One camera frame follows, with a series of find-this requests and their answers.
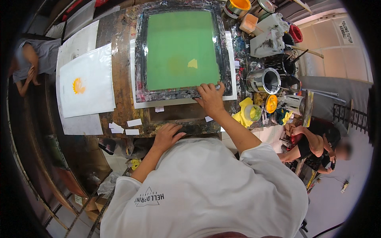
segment paint can lid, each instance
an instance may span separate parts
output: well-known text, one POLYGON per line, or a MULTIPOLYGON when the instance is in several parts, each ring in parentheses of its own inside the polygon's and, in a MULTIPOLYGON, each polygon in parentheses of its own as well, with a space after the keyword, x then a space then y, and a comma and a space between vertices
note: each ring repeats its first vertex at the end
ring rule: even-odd
POLYGON ((275 7, 274 5, 270 2, 270 0, 258 0, 259 5, 269 13, 274 13, 275 12, 275 7))

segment gray shirt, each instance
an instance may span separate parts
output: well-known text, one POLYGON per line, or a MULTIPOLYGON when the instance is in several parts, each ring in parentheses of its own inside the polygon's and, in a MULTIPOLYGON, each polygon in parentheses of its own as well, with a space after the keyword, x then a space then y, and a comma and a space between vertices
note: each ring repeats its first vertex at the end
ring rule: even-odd
POLYGON ((16 49, 15 57, 19 64, 19 70, 13 72, 13 81, 18 82, 28 77, 28 71, 32 64, 28 62, 22 53, 22 47, 29 43, 38 55, 38 74, 52 74, 56 70, 58 48, 61 39, 57 40, 23 40, 16 49))

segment hand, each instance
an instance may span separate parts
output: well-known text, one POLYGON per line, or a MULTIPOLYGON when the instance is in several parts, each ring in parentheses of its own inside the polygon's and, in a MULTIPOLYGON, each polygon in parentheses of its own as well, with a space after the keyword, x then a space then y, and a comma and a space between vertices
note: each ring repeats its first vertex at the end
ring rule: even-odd
POLYGON ((32 65, 28 71, 28 77, 26 78, 26 81, 29 83, 34 78, 34 66, 32 65))
POLYGON ((296 136, 296 135, 299 135, 301 133, 303 133, 303 130, 305 129, 304 126, 298 126, 298 127, 295 127, 292 132, 291 132, 291 135, 292 136, 296 136))
POLYGON ((225 91, 225 85, 222 82, 218 82, 220 89, 217 91, 214 84, 205 83, 197 87, 197 91, 201 95, 201 98, 195 98, 196 102, 200 104, 204 111, 213 119, 216 119, 221 113, 226 112, 224 103, 222 102, 222 95, 225 91))
POLYGON ((173 146, 179 139, 181 139, 185 132, 176 134, 178 130, 182 128, 182 125, 167 123, 164 126, 160 127, 157 131, 155 142, 153 144, 153 148, 161 151, 162 153, 166 152, 171 146, 173 146))
POLYGON ((327 169, 327 174, 330 174, 330 173, 332 173, 333 171, 335 171, 335 170, 332 169, 331 167, 328 167, 328 169, 327 169))
POLYGON ((335 161, 336 161, 336 154, 335 154, 335 152, 334 151, 329 152, 329 155, 330 155, 330 161, 335 163, 335 161))

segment cable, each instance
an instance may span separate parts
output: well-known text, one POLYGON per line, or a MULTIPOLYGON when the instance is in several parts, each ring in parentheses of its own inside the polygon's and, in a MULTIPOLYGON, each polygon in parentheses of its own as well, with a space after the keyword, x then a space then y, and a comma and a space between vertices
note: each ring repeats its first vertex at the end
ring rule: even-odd
POLYGON ((325 234, 325 233, 327 233, 327 232, 329 232, 329 231, 332 231, 333 229, 336 229, 336 228, 342 226, 343 224, 344 224, 344 222, 342 222, 342 223, 340 223, 339 225, 336 225, 336 226, 334 226, 334 227, 331 227, 331 228, 329 228, 329 229, 327 229, 327 230, 325 230, 325 231, 323 231, 323 232, 320 232, 319 234, 317 234, 316 236, 314 236, 314 237, 312 237, 312 238, 318 238, 319 236, 321 236, 321 235, 323 235, 323 234, 325 234))
POLYGON ((335 178, 335 177, 320 176, 319 178, 331 178, 331 179, 336 179, 337 181, 342 182, 343 184, 345 184, 345 182, 340 181, 340 180, 338 180, 338 179, 335 178))

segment foot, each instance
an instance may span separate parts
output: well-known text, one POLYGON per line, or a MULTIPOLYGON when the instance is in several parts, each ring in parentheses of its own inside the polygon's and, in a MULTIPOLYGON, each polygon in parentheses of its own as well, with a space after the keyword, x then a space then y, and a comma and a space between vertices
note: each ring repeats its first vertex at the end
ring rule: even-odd
POLYGON ((299 135, 301 133, 303 133, 303 130, 305 129, 304 126, 298 126, 298 127, 295 127, 292 132, 291 132, 291 135, 292 136, 296 136, 296 135, 299 135))

